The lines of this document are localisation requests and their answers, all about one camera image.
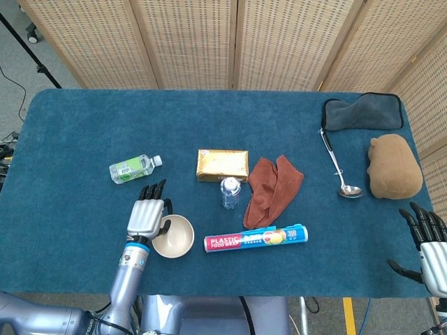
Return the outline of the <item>clear bottle white cap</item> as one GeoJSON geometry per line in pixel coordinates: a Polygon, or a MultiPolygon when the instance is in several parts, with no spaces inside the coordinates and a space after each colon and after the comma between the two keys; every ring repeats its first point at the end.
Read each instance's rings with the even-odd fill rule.
{"type": "Polygon", "coordinates": [[[235,177],[226,177],[220,184],[222,205],[225,209],[234,209],[240,197],[240,181],[235,177]]]}

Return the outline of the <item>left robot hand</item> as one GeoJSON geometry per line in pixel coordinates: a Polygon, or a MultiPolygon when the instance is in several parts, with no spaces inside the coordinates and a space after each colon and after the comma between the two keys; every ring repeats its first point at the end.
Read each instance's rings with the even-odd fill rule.
{"type": "Polygon", "coordinates": [[[161,226],[164,209],[173,214],[173,204],[169,198],[162,199],[166,179],[157,184],[144,186],[135,201],[127,225],[127,241],[148,245],[159,235],[165,235],[170,224],[161,226]]]}

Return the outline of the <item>caster wheel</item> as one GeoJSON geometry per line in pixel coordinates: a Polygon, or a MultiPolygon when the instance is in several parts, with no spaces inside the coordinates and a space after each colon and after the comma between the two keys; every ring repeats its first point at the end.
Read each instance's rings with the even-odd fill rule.
{"type": "Polygon", "coordinates": [[[26,27],[26,32],[27,32],[27,40],[31,43],[31,44],[36,44],[38,42],[40,42],[43,37],[41,36],[41,34],[38,32],[38,29],[36,27],[36,25],[31,22],[27,27],[26,27]]]}

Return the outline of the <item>gold tissue pack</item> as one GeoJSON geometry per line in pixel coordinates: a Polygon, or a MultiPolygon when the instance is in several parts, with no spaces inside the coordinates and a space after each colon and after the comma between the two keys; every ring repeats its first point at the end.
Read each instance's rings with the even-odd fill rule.
{"type": "Polygon", "coordinates": [[[235,177],[247,183],[249,176],[249,152],[243,150],[199,149],[196,166],[198,181],[220,182],[235,177]]]}

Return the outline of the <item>green label water bottle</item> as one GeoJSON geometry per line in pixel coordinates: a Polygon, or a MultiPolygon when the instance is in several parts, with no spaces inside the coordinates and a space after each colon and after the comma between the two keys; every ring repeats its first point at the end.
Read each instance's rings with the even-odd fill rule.
{"type": "Polygon", "coordinates": [[[162,164],[162,159],[159,155],[149,157],[146,154],[142,154],[119,163],[113,163],[109,166],[109,172],[111,179],[116,184],[123,184],[151,175],[154,169],[162,166],[162,164]]]}

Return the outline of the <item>plastic food wrap roll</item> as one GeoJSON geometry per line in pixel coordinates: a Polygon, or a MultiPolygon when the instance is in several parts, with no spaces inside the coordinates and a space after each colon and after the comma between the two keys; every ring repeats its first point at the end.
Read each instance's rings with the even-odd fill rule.
{"type": "Polygon", "coordinates": [[[287,244],[305,243],[308,230],[304,225],[295,224],[285,228],[269,226],[245,230],[233,234],[206,236],[203,240],[206,253],[262,248],[287,244]]]}

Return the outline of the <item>brown plush bear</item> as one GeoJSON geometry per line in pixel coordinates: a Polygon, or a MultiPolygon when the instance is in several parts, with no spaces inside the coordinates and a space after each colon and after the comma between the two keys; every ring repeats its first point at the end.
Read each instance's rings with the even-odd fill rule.
{"type": "Polygon", "coordinates": [[[373,137],[368,149],[369,187],[378,199],[402,200],[422,189],[423,174],[408,142],[398,134],[373,137]]]}

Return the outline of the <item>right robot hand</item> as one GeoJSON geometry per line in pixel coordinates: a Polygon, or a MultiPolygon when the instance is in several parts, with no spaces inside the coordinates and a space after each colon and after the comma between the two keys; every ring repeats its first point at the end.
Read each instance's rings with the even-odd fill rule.
{"type": "Polygon", "coordinates": [[[388,266],[400,276],[423,284],[434,297],[447,299],[447,223],[433,211],[411,202],[414,214],[400,209],[413,238],[420,260],[420,271],[401,267],[388,259],[388,266]]]}

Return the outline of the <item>grey folded towel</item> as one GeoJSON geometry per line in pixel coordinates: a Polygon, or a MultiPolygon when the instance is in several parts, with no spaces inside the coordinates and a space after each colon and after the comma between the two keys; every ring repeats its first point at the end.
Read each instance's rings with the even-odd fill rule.
{"type": "Polygon", "coordinates": [[[368,92],[353,103],[331,98],[322,108],[321,128],[324,131],[394,130],[403,126],[402,101],[395,94],[368,92]]]}

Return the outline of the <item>black tripod stand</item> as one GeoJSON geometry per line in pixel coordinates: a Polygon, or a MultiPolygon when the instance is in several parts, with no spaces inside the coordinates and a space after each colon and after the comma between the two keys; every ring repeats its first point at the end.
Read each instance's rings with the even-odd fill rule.
{"type": "Polygon", "coordinates": [[[14,30],[8,20],[0,13],[0,22],[5,26],[5,28],[9,31],[9,33],[13,36],[13,38],[20,44],[20,46],[25,50],[25,52],[31,57],[31,59],[36,64],[37,73],[44,74],[49,81],[57,88],[61,89],[62,86],[58,81],[52,76],[47,67],[40,61],[40,59],[34,54],[34,52],[30,49],[30,47],[25,43],[25,41],[20,37],[18,32],[14,30]]]}

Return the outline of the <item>blue table cloth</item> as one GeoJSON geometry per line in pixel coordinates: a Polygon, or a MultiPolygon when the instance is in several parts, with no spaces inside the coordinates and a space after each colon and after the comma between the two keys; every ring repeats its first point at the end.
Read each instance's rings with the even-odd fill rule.
{"type": "Polygon", "coordinates": [[[142,187],[166,179],[163,196],[196,233],[177,259],[149,254],[144,295],[426,297],[387,263],[417,270],[399,209],[406,200],[339,195],[318,133],[322,107],[357,93],[47,89],[35,95],[0,192],[0,290],[105,293],[142,187]],[[199,149],[241,149],[249,162],[284,155],[304,174],[275,221],[303,224],[305,243],[206,253],[207,235],[243,230],[251,197],[224,209],[217,184],[196,179],[199,149]],[[116,184],[109,166],[159,155],[151,175],[116,184]]]}

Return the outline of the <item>brown rag cloth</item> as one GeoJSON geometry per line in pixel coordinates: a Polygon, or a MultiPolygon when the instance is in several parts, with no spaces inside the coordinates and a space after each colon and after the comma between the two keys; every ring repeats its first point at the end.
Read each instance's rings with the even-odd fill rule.
{"type": "Polygon", "coordinates": [[[283,213],[298,194],[304,174],[284,155],[275,162],[260,158],[248,177],[252,196],[243,225],[248,230],[266,228],[283,213]]]}

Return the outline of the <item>silver robot torso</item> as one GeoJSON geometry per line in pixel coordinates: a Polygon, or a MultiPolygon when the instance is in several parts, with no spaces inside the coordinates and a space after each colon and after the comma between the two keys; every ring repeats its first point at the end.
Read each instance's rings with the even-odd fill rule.
{"type": "Polygon", "coordinates": [[[145,295],[142,333],[290,335],[286,297],[145,295]]]}

